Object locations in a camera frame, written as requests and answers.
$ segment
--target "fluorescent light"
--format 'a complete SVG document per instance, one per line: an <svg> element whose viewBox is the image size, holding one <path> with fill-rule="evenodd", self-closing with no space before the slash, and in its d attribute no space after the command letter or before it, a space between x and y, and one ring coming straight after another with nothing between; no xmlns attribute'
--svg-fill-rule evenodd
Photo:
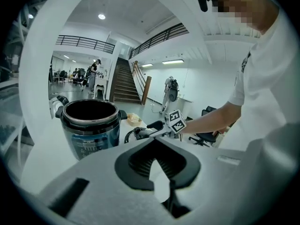
<svg viewBox="0 0 300 225"><path fill-rule="evenodd" d="M146 64L146 65L142 65L142 67L150 67L150 66L153 66L153 64L149 63L149 64Z"/></svg>
<svg viewBox="0 0 300 225"><path fill-rule="evenodd" d="M101 20L105 19L105 16L103 14L99 14L98 18L100 18Z"/></svg>
<svg viewBox="0 0 300 225"><path fill-rule="evenodd" d="M172 63L183 63L184 60L179 59L179 60L172 60L172 61L165 61L163 64L172 64Z"/></svg>

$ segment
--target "wooden handrail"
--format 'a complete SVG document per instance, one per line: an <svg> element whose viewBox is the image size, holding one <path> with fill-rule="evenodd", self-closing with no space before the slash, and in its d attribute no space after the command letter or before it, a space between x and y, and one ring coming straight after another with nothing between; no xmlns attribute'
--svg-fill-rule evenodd
<svg viewBox="0 0 300 225"><path fill-rule="evenodd" d="M132 70L132 76L134 76L134 73L136 74L136 78L137 81L140 84L140 87L142 89L142 105L146 104L146 100L147 100L147 96L148 96L148 92L149 92L149 88L150 88L150 84L151 84L151 79L152 77L147 76L147 79L145 81L145 78L140 70L140 68L138 67L137 63L133 63L133 70Z"/></svg>
<svg viewBox="0 0 300 225"><path fill-rule="evenodd" d="M143 105L146 104L146 100L147 100L147 96L148 96L148 92L149 92L149 88L150 88L151 79L152 79L152 77L147 76L145 89L144 89L144 92L142 94L142 104Z"/></svg>

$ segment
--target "woman standing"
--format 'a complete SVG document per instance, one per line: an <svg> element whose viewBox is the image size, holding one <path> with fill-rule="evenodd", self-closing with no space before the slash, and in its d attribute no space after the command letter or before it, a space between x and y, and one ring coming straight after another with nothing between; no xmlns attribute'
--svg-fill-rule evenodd
<svg viewBox="0 0 300 225"><path fill-rule="evenodd" d="M94 85L95 85L95 78L97 72L97 65L101 65L101 60L97 59L90 68L90 75L89 75L89 94L94 94Z"/></svg>

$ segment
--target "white table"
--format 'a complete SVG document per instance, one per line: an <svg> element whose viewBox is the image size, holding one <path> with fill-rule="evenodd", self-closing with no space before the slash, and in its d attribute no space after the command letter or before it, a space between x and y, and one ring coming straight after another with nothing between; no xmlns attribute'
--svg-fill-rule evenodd
<svg viewBox="0 0 300 225"><path fill-rule="evenodd" d="M146 127L142 122L139 127ZM120 123L120 143L124 145L125 135L134 129L126 120ZM76 164L60 122L53 118L47 129L33 146L25 163L20 185L32 194L40 191L53 179Z"/></svg>
<svg viewBox="0 0 300 225"><path fill-rule="evenodd" d="M104 89L103 89L103 100L105 100L107 82L108 82L108 80L105 79L105 78L99 78L99 77L95 78L94 97L93 97L93 99L95 99L96 95L97 95L97 86L103 86L104 87Z"/></svg>

